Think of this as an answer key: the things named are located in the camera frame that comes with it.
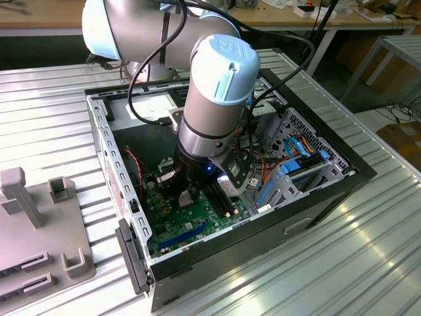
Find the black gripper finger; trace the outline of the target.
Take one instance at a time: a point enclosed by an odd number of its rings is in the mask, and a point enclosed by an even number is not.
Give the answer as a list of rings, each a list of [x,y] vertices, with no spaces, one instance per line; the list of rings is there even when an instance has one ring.
[[[184,176],[171,170],[157,178],[160,193],[166,198],[178,198],[184,191]]]

